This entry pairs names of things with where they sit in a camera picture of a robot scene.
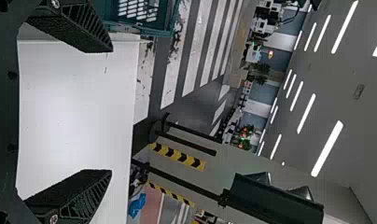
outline metal frame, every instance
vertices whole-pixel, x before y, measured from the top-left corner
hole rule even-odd
[[[16,189],[20,150],[17,34],[40,2],[41,0],[0,0],[0,223],[35,224],[58,221],[55,217],[53,220],[40,220],[36,217]]]

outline floor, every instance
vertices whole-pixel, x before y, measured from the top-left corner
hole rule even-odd
[[[133,155],[147,145],[149,125],[166,112],[209,134],[232,108],[236,89],[222,86],[243,1],[182,0],[174,36],[141,44]]]

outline white wall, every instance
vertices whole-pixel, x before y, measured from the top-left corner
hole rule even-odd
[[[270,37],[267,37],[267,40],[267,42],[264,42],[265,47],[292,52],[294,45],[296,44],[297,37],[294,35],[273,33]]]
[[[270,116],[272,105],[266,105],[258,101],[247,100],[244,112],[258,115],[267,119]]]
[[[125,223],[138,44],[84,54],[62,42],[20,43],[19,195],[82,169],[113,177],[93,224]]]

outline warning stripe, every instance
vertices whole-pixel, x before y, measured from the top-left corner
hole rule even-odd
[[[158,185],[156,185],[156,184],[154,184],[154,183],[152,183],[152,182],[150,182],[150,181],[148,181],[147,183],[148,183],[148,185],[149,185],[151,188],[153,188],[153,189],[155,189],[155,190],[157,190],[157,191],[160,191],[160,192],[162,192],[162,193],[168,195],[169,197],[172,197],[172,198],[174,198],[175,200],[180,201],[181,203],[185,203],[185,204],[187,204],[188,206],[195,207],[195,203],[194,203],[194,202],[192,202],[192,201],[190,201],[190,200],[184,198],[183,196],[180,196],[180,195],[177,195],[177,194],[175,194],[175,193],[172,193],[170,190],[165,189],[165,188],[163,188],[163,187],[160,187],[160,186],[158,186]]]
[[[191,157],[179,150],[176,150],[167,146],[163,146],[158,143],[151,144],[150,148],[151,150],[157,152],[158,154],[161,154],[164,157],[167,157],[173,161],[178,161],[180,163],[183,163],[198,171],[203,171],[205,169],[206,161],[201,161],[197,158]]]

